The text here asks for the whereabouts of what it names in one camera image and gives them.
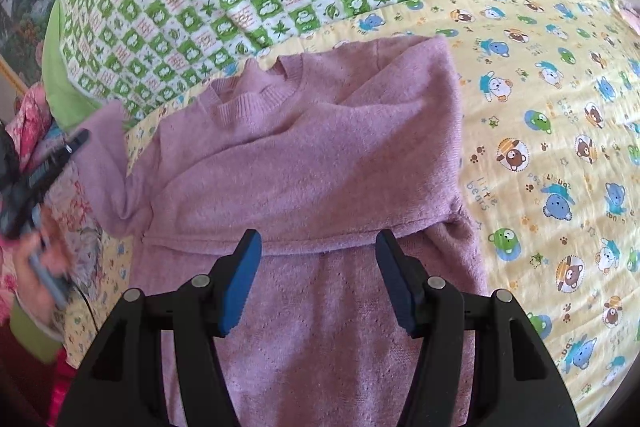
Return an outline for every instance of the ribbed neckline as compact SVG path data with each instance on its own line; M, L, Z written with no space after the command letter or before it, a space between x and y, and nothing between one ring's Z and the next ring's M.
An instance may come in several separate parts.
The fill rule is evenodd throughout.
M281 65L284 74L272 71L277 64ZM258 62L250 58L240 75L212 80L200 95L199 102L209 111L210 117L223 126L232 125L238 120L252 120L275 110L290 98L302 84L303 70L303 54L279 57L274 66L267 71L261 70ZM244 92L228 102L222 102L220 94L236 89L249 74L270 77L271 82L260 91Z

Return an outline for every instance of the sweater sleeve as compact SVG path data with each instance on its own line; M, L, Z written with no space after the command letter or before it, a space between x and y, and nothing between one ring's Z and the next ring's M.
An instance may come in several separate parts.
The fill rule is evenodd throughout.
M40 331L17 303L9 323L0 327L3 372L42 419L49 416L56 356L61 347Z

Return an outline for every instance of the sweater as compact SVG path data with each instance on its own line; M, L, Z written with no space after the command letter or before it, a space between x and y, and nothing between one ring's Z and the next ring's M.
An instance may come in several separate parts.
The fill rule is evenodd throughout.
M132 286L172 291L245 229L262 234L241 323L216 343L243 426L398 421L420 341L396 323L379 230L430 275L486 293L458 191L459 96L444 38L401 37L282 56L269 71L249 60L162 120L128 176L120 105L83 124L79 176L102 227L136 238ZM168 406L184 425L171 350L167 335Z

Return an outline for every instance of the human hand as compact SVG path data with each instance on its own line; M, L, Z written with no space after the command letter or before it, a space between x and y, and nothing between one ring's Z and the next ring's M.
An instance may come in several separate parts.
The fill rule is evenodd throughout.
M21 237L13 251L13 256L21 304L25 311L42 324L49 326L52 323L56 303L31 268L29 256L41 247L41 238L44 238L49 248L40 256L40 263L53 277L60 277L69 272L71 256L62 238L60 227L45 206L41 209L41 220L40 231Z

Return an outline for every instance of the green fabric edge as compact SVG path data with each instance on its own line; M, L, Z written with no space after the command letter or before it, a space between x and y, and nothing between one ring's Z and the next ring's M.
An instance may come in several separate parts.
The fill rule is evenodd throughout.
M53 118L65 132L72 131L91 114L102 107L81 93L69 82L60 51L60 34L65 25L65 13L60 0L56 0L47 24L42 50L42 82Z
M29 318L29 315L14 301L9 328L18 343L42 363L53 363L62 344L50 338Z

